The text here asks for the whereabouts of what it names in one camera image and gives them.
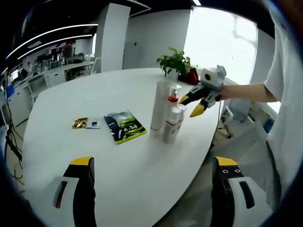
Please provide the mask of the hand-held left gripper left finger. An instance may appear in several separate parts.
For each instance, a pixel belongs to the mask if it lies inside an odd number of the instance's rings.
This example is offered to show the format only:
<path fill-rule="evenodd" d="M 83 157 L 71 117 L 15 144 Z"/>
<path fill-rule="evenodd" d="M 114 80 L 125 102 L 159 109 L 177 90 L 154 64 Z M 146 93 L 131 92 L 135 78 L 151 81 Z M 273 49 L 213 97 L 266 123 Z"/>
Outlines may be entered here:
<path fill-rule="evenodd" d="M 95 227 L 94 158 L 70 162 L 62 176 L 45 189 L 45 224 L 48 227 Z"/>

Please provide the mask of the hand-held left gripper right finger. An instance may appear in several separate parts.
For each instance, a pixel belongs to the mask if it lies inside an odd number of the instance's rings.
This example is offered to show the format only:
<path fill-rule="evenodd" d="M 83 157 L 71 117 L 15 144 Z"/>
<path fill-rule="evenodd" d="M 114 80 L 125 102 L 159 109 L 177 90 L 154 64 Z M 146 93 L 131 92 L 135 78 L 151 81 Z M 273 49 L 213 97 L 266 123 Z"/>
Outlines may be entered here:
<path fill-rule="evenodd" d="M 213 158 L 212 227 L 259 227 L 270 215 L 266 193 L 238 164 L 225 157 Z"/>

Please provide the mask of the person's right hand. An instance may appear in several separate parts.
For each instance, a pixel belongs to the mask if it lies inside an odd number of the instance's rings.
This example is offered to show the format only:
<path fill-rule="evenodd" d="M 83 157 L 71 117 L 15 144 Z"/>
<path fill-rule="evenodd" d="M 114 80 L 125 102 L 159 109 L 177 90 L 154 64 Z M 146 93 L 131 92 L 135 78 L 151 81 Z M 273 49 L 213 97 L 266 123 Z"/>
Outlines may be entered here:
<path fill-rule="evenodd" d="M 239 85 L 223 85 L 220 90 L 220 100 L 239 98 Z"/>

